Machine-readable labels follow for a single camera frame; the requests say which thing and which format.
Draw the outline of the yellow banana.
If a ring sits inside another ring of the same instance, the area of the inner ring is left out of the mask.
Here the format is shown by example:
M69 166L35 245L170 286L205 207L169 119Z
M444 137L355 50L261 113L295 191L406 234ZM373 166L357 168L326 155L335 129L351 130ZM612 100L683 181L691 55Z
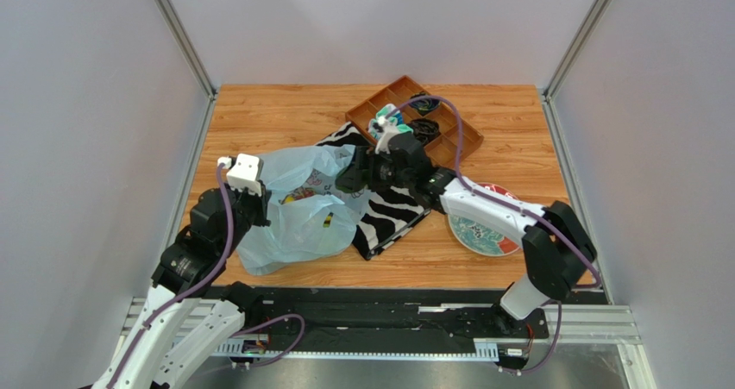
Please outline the yellow banana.
M291 202L299 201L305 198L310 198L315 196L317 193L314 189L308 188L308 187L299 187L295 189L294 191L291 191L290 193L286 194L281 200L281 204L289 204Z

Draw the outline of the light blue plastic bag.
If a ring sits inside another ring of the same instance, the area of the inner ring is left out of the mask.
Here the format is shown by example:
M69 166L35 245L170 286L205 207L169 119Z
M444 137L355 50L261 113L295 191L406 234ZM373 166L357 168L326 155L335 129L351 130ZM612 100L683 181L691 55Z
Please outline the light blue plastic bag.
M268 227L253 227L236 247L246 271L261 276L295 262L340 254L355 236L355 224L366 204L360 199L332 194L324 189L334 184L346 159L338 159L340 147L290 147L261 154L261 180L271 192ZM289 204L280 200L299 187L316 195Z

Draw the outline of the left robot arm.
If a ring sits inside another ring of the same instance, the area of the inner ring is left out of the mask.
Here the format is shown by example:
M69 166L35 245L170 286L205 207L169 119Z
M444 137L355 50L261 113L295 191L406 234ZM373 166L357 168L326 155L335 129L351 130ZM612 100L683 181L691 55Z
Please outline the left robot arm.
M191 222L160 257L140 315L95 388L180 388L224 343L262 313L242 282L213 286L232 248L265 227L270 193L226 185L201 194Z

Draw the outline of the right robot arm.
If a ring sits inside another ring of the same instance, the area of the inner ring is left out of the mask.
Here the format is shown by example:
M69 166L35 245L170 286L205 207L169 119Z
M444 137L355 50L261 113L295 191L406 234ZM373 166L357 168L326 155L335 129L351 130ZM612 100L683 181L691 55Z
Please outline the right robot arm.
M421 206L447 216L467 218L519 245L525 274L504 292L499 311L525 320L550 300L564 300L584 273L595 279L597 255L587 231L568 204L532 204L489 191L457 170L431 162L414 136L402 133L379 140L377 147L357 147L336 177L336 188L404 188Z

